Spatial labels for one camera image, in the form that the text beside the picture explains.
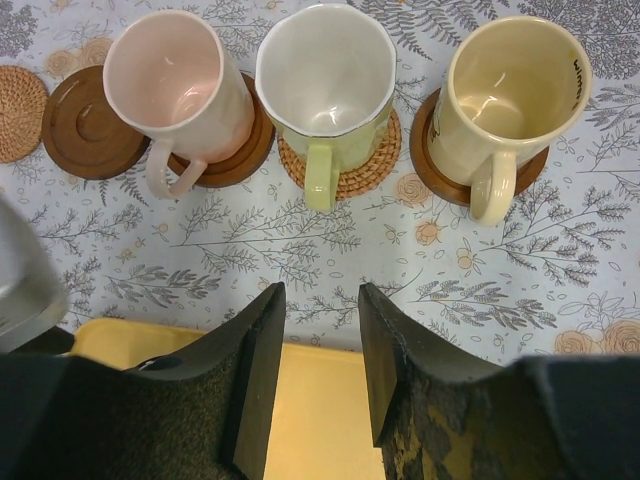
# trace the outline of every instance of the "floral tablecloth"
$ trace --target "floral tablecloth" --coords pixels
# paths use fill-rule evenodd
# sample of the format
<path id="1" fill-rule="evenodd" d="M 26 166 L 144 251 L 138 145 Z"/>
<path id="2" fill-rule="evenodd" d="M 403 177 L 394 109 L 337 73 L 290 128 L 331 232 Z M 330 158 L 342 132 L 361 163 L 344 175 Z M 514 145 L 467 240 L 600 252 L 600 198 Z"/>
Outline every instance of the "floral tablecloth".
<path id="1" fill-rule="evenodd" d="M 311 3 L 0 0 L 0 63 L 37 72 L 52 91 L 102 63 L 140 16 L 183 8 L 210 22 L 252 73 L 267 31 Z M 65 327 L 109 315 L 212 329 L 282 280 L 288 341 L 359 349 L 358 286 L 372 281 L 414 319 L 496 363 L 525 353 L 640 351 L 640 1 L 353 4 L 397 45 L 404 144 L 378 189 L 330 214 L 305 208 L 275 145 L 249 180 L 198 187 L 179 201 L 151 196 L 144 159 L 99 182 L 61 171 L 42 147 L 0 165 L 0 191 L 29 219 L 70 292 Z M 581 121 L 552 145 L 542 176 L 503 224 L 483 228 L 418 180 L 408 132 L 461 40 L 509 14 L 573 32 L 595 88 Z"/>

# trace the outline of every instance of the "mug handle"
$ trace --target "mug handle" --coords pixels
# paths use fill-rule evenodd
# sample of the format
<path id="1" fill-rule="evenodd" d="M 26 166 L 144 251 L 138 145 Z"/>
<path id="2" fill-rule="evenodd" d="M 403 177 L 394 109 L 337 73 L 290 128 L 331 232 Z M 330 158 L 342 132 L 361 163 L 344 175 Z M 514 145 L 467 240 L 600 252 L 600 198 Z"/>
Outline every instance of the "mug handle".
<path id="1" fill-rule="evenodd" d="M 332 148 L 323 143 L 311 143 L 307 152 L 304 176 L 304 201 L 307 208 L 329 212 L 336 201 L 340 166 Z"/>
<path id="2" fill-rule="evenodd" d="M 515 188 L 516 154 L 494 153 L 473 176 L 471 217 L 480 225 L 497 225 L 511 207 Z"/>
<path id="3" fill-rule="evenodd" d="M 173 149 L 171 140 L 156 140 L 147 158 L 147 184 L 158 198 L 176 199 L 186 193 L 207 169 L 207 163 L 200 159 L 191 160 L 189 166 L 174 183 L 167 182 L 167 163 Z"/>

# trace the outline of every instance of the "light green mug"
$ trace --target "light green mug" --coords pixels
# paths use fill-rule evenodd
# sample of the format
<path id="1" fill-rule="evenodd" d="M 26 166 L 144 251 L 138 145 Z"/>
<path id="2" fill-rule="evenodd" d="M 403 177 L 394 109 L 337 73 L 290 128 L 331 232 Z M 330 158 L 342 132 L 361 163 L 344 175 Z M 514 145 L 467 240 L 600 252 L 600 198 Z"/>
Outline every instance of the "light green mug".
<path id="1" fill-rule="evenodd" d="M 340 173 L 363 165 L 382 140 L 395 76 L 396 51 L 384 27 L 348 5 L 300 10 L 262 41 L 256 91 L 307 163 L 310 209 L 331 210 Z"/>

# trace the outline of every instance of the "yellow tray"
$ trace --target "yellow tray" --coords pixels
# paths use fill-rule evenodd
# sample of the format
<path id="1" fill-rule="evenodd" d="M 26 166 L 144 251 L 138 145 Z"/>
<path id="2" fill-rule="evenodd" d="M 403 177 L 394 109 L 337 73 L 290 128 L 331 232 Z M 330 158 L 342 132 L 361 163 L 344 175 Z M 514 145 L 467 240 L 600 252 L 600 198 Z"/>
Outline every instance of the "yellow tray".
<path id="1" fill-rule="evenodd" d="M 77 330 L 70 354 L 125 369 L 205 333 L 101 318 Z M 362 354 L 283 345 L 264 478 L 385 479 L 372 446 Z"/>

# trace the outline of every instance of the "ceramic cup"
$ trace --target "ceramic cup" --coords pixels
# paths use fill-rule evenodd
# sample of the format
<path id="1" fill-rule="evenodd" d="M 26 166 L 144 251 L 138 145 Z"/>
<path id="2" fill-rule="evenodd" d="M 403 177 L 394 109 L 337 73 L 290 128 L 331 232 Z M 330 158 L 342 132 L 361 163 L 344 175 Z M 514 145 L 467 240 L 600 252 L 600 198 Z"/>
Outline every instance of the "ceramic cup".
<path id="1" fill-rule="evenodd" d="M 109 50 L 103 83 L 118 116 L 154 140 L 146 175 L 159 198 L 185 193 L 251 134 L 253 104 L 242 75 L 213 28 L 191 13 L 163 10 L 132 24 Z M 168 185 L 171 152 L 190 164 Z"/>
<path id="2" fill-rule="evenodd" d="M 506 215 L 516 171 L 580 116 L 591 65 L 564 28 L 506 17 L 474 31 L 456 51 L 430 125 L 427 148 L 442 174 L 471 186 L 471 216 Z"/>
<path id="3" fill-rule="evenodd" d="M 307 162 L 309 208 L 330 210 L 340 173 L 364 164 L 382 140 L 395 76 L 384 27 L 348 5 L 307 7 L 262 41 L 256 91 L 278 133 Z"/>

